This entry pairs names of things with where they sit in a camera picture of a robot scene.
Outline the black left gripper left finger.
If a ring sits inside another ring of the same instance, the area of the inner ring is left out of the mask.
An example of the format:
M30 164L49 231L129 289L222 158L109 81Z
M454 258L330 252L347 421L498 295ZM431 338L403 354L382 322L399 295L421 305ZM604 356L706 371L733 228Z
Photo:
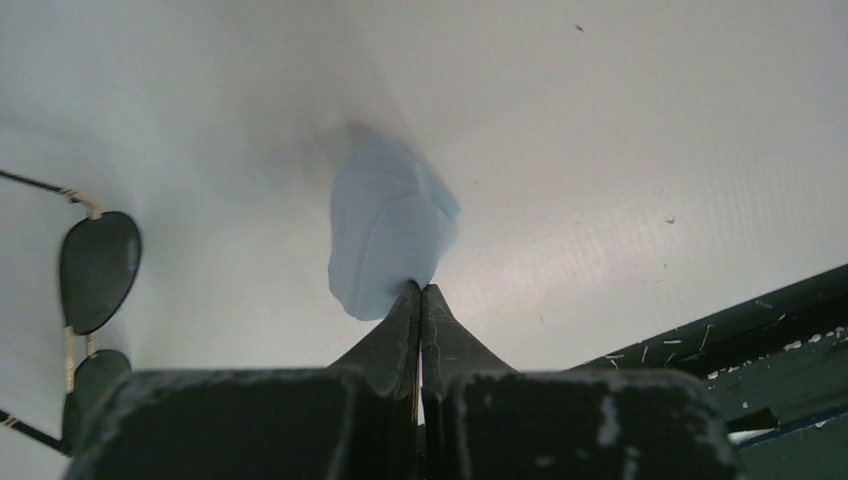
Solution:
M96 407L69 479L413 479L420 287L331 365L148 370Z

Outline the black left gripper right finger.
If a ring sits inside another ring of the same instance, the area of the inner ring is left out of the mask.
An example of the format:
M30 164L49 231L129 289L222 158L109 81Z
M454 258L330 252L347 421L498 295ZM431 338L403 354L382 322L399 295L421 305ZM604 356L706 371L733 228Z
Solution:
M741 479L724 421L668 369L520 372L421 294L431 479Z

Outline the light blue cleaning cloth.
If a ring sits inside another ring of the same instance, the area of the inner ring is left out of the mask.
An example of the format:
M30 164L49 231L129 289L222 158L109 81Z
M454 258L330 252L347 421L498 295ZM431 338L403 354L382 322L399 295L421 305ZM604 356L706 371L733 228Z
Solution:
M332 183L329 289L350 316L381 320L403 286L427 286L457 238L461 208L404 142L354 130Z

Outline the gold frame dark sunglasses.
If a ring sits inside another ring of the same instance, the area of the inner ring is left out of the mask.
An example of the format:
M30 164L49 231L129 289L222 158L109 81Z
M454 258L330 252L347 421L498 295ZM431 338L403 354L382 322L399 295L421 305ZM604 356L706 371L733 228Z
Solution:
M3 410L1 425L72 457L97 405L131 372L128 357L96 346L95 333L122 307L138 275L142 235L135 220L107 211L93 197L3 170L1 177L45 190L86 209L63 237L58 255L62 310L64 404L61 433L53 437Z

